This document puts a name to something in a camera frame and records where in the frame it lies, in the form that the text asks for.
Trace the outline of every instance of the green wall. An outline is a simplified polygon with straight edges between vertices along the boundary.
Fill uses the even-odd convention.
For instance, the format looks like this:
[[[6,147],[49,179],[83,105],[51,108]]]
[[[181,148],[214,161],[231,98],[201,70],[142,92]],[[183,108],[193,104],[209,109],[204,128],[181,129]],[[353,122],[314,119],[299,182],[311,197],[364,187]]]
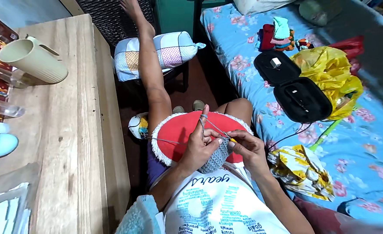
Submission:
[[[157,0],[156,8],[162,33],[186,31],[193,36],[193,1]]]

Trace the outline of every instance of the beige cup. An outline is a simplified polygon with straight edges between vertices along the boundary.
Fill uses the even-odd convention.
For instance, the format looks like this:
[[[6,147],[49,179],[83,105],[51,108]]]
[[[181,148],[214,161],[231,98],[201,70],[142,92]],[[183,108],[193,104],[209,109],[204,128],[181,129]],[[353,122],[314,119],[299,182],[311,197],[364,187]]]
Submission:
[[[0,61],[45,82],[57,83],[66,78],[69,71],[52,54],[59,55],[34,37],[27,37],[4,46],[0,50]]]

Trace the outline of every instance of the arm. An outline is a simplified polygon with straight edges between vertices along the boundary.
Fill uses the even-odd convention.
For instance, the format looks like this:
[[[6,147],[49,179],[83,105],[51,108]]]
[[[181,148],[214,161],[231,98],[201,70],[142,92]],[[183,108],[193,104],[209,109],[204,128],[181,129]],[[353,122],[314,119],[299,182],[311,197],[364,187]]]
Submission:
[[[202,114],[208,113],[209,105],[205,105]],[[190,134],[186,151],[178,164],[171,168],[171,170],[149,191],[149,194],[154,197],[159,211],[164,209],[172,194],[184,179],[203,166],[213,152],[219,148],[222,140],[220,138],[212,140],[211,136],[220,137],[220,134],[210,128],[203,129],[205,122],[206,118],[201,117],[201,123],[198,121],[196,128]]]
[[[261,191],[265,205],[277,216],[291,234],[314,233],[310,223],[281,189],[267,165],[264,142],[247,131],[232,131],[228,135],[238,142],[229,142],[237,154],[242,155],[246,169]]]

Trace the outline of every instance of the plastic bottle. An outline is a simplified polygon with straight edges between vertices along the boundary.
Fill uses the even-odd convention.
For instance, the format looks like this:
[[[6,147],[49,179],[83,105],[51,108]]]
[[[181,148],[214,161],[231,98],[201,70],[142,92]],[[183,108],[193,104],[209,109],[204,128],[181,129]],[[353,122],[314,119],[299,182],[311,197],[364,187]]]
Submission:
[[[0,101],[0,114],[9,117],[20,117],[25,113],[25,108]]]
[[[14,77],[12,72],[2,68],[0,68],[0,79],[4,80],[8,84],[11,84],[12,86],[14,86],[14,88],[18,88],[18,89],[24,89],[29,86],[29,84],[25,82],[24,80]]]

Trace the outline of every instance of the hand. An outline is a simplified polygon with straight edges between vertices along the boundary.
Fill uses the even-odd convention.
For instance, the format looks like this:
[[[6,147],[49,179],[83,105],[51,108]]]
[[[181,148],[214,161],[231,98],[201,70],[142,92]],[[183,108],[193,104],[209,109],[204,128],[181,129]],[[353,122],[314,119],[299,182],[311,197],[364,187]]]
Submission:
[[[231,131],[228,135],[238,142],[230,141],[228,145],[236,154],[242,155],[243,164],[252,177],[271,175],[265,156],[265,144],[261,139],[243,130]]]
[[[209,113],[209,105],[205,105],[202,114]],[[206,118],[202,117],[203,126],[206,123]],[[178,162],[177,167],[182,170],[183,176],[188,177],[197,169],[203,166],[210,156],[219,148],[222,140],[220,134],[213,129],[203,129],[200,121],[194,131],[189,135],[186,151]]]

